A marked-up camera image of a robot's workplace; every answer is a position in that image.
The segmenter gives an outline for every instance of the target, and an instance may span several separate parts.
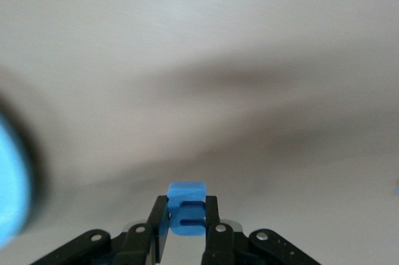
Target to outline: blue object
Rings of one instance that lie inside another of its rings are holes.
[[[170,229],[180,236],[205,234],[206,184],[202,182],[174,182],[168,190]]]
[[[0,115],[0,248],[20,232],[30,203],[27,159],[16,133]]]

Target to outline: screw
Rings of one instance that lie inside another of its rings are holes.
[[[136,233],[142,233],[145,231],[145,227],[144,226],[139,226],[138,228],[136,228]]]
[[[259,232],[256,234],[257,239],[261,240],[261,241],[265,241],[268,240],[269,237],[267,237],[267,234],[265,232]]]
[[[223,233],[226,231],[226,227],[223,224],[218,224],[215,228],[215,230],[217,230],[220,233]]]
[[[102,236],[100,234],[94,235],[91,237],[91,241],[96,242],[98,240],[100,240],[102,238]]]

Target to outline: blue plastic piece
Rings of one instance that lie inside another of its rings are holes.
[[[174,182],[168,190],[169,225],[180,236],[205,234],[206,184],[202,182]]]
[[[30,204],[31,179],[22,147],[0,116],[0,248],[20,232]]]

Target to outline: white wall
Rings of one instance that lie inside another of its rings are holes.
[[[175,180],[322,264],[397,263],[398,0],[0,2],[0,94],[58,197],[0,263],[122,228]]]

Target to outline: slot in blue block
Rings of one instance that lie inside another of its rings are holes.
[[[168,190],[170,229],[180,236],[205,234],[206,184],[202,182],[174,182]]]

